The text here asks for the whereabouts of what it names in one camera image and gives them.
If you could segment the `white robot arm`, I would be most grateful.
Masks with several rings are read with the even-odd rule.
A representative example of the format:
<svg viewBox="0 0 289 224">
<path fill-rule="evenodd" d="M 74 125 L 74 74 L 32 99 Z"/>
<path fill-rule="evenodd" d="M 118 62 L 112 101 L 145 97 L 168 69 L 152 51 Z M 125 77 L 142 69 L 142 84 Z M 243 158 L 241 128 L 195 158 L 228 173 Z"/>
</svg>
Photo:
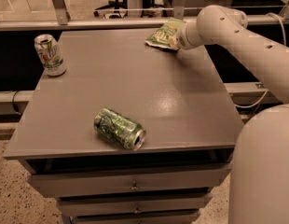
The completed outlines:
<svg viewBox="0 0 289 224">
<path fill-rule="evenodd" d="M 228 224 L 289 224 L 289 48 L 247 29 L 244 12 L 207 6 L 175 35 L 177 46 L 218 45 L 280 102 L 245 123 L 233 153 Z"/>
</svg>

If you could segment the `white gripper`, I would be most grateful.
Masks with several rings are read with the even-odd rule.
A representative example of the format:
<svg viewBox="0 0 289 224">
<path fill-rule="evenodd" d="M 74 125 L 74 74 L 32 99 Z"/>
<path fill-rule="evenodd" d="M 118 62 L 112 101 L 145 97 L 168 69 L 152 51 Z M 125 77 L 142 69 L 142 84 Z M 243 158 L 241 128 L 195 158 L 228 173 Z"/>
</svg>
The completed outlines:
<svg viewBox="0 0 289 224">
<path fill-rule="evenodd" d="M 185 23 L 178 29 L 176 36 L 169 37 L 169 45 L 171 49 L 194 49 L 202 45 L 200 33 L 195 21 Z"/>
</svg>

